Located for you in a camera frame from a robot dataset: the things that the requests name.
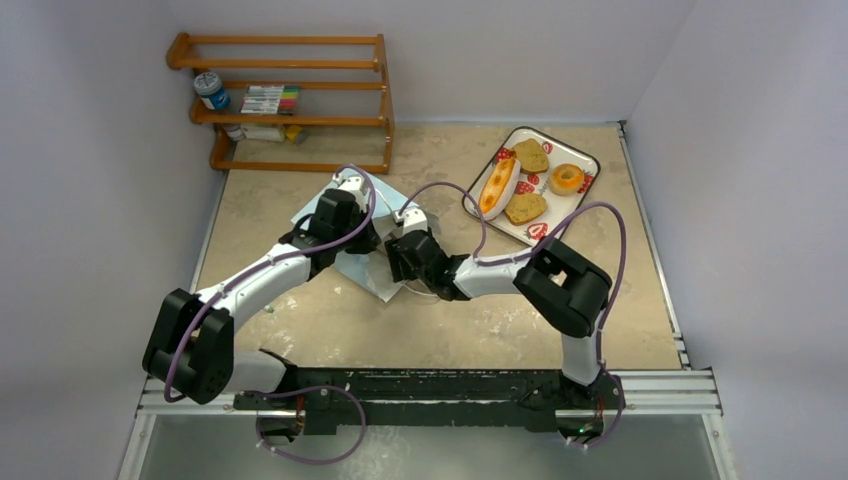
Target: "tray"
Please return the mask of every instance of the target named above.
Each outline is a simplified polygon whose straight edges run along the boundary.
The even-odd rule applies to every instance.
[[[583,199],[586,197],[586,194],[589,193],[589,189],[592,188],[595,179],[597,179],[598,175],[601,173],[601,165],[595,157],[581,152],[572,146],[566,145],[565,143],[545,135],[536,129],[530,127],[518,127],[509,134],[506,141],[501,145],[498,151],[495,152],[495,155],[491,158],[491,160],[486,163],[486,166],[483,167],[480,175],[477,175],[474,183],[472,183],[471,187],[468,188],[468,192],[472,197],[475,199],[480,198],[480,192],[483,189],[483,185],[486,183],[486,180],[489,178],[492,167],[500,160],[500,158],[503,157],[507,150],[511,149],[516,143],[523,142],[528,138],[535,138],[542,144],[542,148],[544,148],[545,153],[548,154],[550,168],[548,168],[548,171],[539,174],[527,175],[525,173],[521,173],[518,177],[518,186],[516,187],[516,191],[535,192],[542,195],[548,203],[548,209],[539,218],[525,225],[515,226],[509,223],[509,220],[506,219],[506,215],[503,213],[495,217],[494,220],[489,221],[489,225],[523,243],[526,243],[527,245],[532,246],[535,245],[539,239],[545,236],[550,229],[554,228],[560,220],[580,206]],[[548,191],[548,176],[554,168],[562,165],[563,163],[577,165],[583,169],[583,173],[586,176],[583,186],[580,187],[580,190],[573,195],[560,196]],[[474,210],[474,205],[472,205],[468,199],[463,199],[462,206],[466,212],[477,218],[477,212]]]

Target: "donut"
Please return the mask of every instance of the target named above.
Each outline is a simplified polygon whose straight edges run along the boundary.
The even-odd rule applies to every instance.
[[[571,195],[583,185],[583,170],[577,165],[564,163],[551,172],[551,191],[557,195]]]
[[[515,158],[503,159],[495,164],[480,192],[480,210],[484,220],[493,220],[506,208],[518,184],[520,172],[521,164]]]

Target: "beige table surface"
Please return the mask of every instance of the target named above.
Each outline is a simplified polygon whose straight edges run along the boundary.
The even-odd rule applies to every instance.
[[[391,174],[381,178],[405,194],[434,180],[468,187],[511,130],[461,125],[398,127]],[[613,203],[628,227],[624,282],[604,335],[604,356],[609,366],[680,368],[617,130],[540,130],[598,159],[601,174],[587,201]],[[313,147],[327,143],[316,136],[303,147],[310,141]],[[278,148],[268,145],[245,143],[239,147],[241,152],[236,151],[236,158],[256,159],[263,150]],[[378,143],[373,151],[365,148],[363,152],[377,153],[379,147]],[[304,148],[302,152],[312,155],[310,150]],[[339,153],[343,148],[332,151],[336,161],[348,161]],[[291,229],[292,215],[329,179],[329,174],[321,173],[231,171],[198,287],[232,275],[267,252]],[[438,238],[448,253],[474,249],[480,225],[463,210],[456,192],[437,187],[417,201],[439,215],[443,233]],[[611,214],[598,209],[587,212],[573,223],[565,240],[615,276],[619,241]],[[483,253],[521,248],[524,245],[490,230]],[[237,349],[269,349],[304,366],[557,368],[562,361],[559,333],[518,295],[443,302],[401,290],[383,303],[327,269],[279,297],[273,306],[274,313],[260,312],[238,332]]]

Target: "toast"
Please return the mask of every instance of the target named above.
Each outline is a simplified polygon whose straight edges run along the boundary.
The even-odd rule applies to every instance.
[[[538,193],[519,193],[509,199],[504,215],[509,223],[518,226],[539,218],[547,209],[545,197]]]
[[[515,150],[515,156],[521,162],[522,172],[542,173],[548,170],[548,154],[535,138],[516,143],[512,149]]]

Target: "wooden shelf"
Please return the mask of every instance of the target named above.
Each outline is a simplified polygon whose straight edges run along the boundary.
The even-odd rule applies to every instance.
[[[175,63],[177,68],[308,68],[337,70],[373,70],[374,63],[355,60],[268,60],[220,58],[220,59],[183,59]]]
[[[243,59],[243,58],[201,58],[194,48],[196,45],[373,45],[374,53],[368,60],[301,60],[301,59]],[[310,69],[310,70],[373,70],[380,74],[378,82],[284,82],[279,80],[225,80],[224,86],[241,89],[248,85],[299,85],[311,90],[372,90],[382,92],[377,117],[334,117],[334,116],[287,116],[287,115],[244,115],[209,110],[198,98],[191,107],[190,117],[195,123],[258,123],[302,126],[358,126],[382,127],[386,130],[386,147],[382,165],[360,165],[370,173],[388,173],[394,141],[394,109],[389,69],[386,61],[386,46],[383,35],[374,37],[286,37],[286,36],[210,36],[180,33],[168,49],[166,61],[174,70],[191,68],[195,74],[212,68],[252,68],[252,69]],[[297,163],[258,163],[231,162],[224,160],[232,142],[220,127],[216,126],[217,139],[209,158],[215,169],[249,170],[299,170],[334,171],[339,165],[297,164]]]
[[[217,113],[209,110],[198,98],[191,109],[194,123],[259,123],[267,125],[326,125],[351,127],[381,127],[377,117],[304,117],[299,115],[248,115]]]
[[[290,162],[233,162],[226,160],[227,153],[233,148],[233,141],[218,127],[215,146],[209,155],[209,166],[215,170],[272,170],[292,172],[335,172],[338,164],[332,163],[290,163]],[[359,165],[359,168],[376,175],[389,173],[389,164]]]
[[[247,88],[248,85],[297,85],[302,90],[382,90],[380,82],[294,82],[286,80],[225,80],[227,88]]]

